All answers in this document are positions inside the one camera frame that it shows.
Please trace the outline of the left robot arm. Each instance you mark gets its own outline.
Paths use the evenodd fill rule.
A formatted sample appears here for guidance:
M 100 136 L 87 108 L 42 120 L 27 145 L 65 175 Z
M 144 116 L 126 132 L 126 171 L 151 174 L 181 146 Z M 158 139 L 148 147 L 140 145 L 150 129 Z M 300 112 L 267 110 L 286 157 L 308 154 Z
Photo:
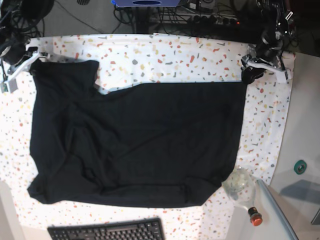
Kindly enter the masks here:
M 285 39 L 293 36 L 293 12 L 286 9 L 284 0 L 247 0 L 241 11 L 250 17 L 250 23 L 260 20 L 264 27 L 257 44 L 250 44 L 241 58 L 241 81 L 252 84 L 267 70 L 275 74 L 278 83 L 286 83 L 291 73 L 283 62 L 283 52 Z

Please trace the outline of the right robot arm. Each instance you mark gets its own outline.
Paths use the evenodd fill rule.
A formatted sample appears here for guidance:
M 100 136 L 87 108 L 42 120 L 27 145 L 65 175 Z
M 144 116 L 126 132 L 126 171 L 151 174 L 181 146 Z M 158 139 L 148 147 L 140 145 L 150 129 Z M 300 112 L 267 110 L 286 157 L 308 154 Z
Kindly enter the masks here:
M 16 78 L 28 72 L 38 59 L 47 60 L 50 54 L 38 47 L 28 47 L 32 38 L 41 37 L 38 23 L 54 6 L 53 0 L 2 0 L 0 2 L 0 92 L 13 93 L 18 89 Z

